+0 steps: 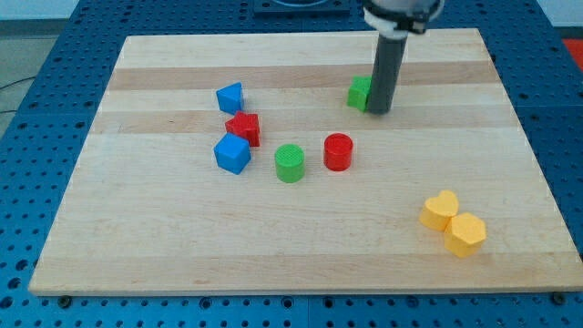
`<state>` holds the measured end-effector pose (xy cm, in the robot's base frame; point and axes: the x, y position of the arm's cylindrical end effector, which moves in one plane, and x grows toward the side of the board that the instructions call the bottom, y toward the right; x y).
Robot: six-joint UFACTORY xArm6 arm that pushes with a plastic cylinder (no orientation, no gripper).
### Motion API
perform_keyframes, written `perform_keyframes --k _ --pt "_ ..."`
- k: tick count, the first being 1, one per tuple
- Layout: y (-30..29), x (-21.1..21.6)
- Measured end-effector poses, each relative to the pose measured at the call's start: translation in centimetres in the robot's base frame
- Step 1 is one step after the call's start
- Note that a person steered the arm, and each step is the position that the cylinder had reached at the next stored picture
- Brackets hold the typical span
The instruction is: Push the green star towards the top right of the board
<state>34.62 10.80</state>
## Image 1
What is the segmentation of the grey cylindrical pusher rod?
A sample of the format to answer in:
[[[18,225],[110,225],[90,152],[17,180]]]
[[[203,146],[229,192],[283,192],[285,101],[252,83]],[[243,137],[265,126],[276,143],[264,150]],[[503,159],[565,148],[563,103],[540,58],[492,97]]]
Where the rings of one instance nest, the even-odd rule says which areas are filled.
[[[378,37],[370,95],[367,100],[367,111],[369,113],[384,115],[390,111],[405,46],[406,38]]]

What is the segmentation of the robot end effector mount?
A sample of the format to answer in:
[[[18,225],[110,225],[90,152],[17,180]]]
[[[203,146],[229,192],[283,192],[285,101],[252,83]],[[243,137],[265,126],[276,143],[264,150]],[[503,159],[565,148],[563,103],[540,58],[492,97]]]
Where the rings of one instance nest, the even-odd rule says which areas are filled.
[[[442,13],[445,0],[363,0],[363,18],[383,37],[422,35]]]

